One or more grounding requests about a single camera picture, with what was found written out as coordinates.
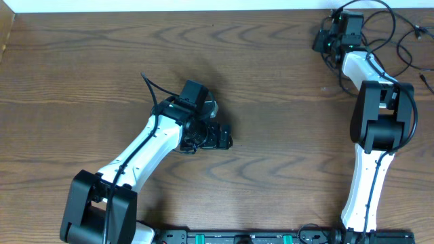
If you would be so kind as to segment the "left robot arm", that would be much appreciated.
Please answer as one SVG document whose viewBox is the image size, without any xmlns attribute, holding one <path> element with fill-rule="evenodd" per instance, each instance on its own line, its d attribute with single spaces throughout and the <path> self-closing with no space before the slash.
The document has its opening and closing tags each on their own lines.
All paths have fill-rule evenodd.
<svg viewBox="0 0 434 244">
<path fill-rule="evenodd" d="M 155 102 L 145 128 L 96 173 L 80 171 L 71 182 L 60 227 L 65 243 L 152 243 L 155 230 L 137 221 L 145 182 L 172 151 L 227 150 L 231 128 L 214 121 L 218 105 L 204 85 L 188 80 L 180 94 Z"/>
</svg>

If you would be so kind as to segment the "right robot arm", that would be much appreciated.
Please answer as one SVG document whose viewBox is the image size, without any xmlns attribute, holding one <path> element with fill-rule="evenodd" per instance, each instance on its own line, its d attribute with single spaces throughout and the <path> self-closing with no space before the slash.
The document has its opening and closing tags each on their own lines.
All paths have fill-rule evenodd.
<svg viewBox="0 0 434 244">
<path fill-rule="evenodd" d="M 361 12 L 339 8 L 329 19 L 331 27 L 319 30 L 313 50 L 329 55 L 339 75 L 347 76 L 358 91 L 350 123 L 355 170 L 341 221 L 347 230 L 366 235 L 377 228 L 378 202 L 395 153 L 416 130 L 414 88 L 388 75 L 362 44 Z"/>
</svg>

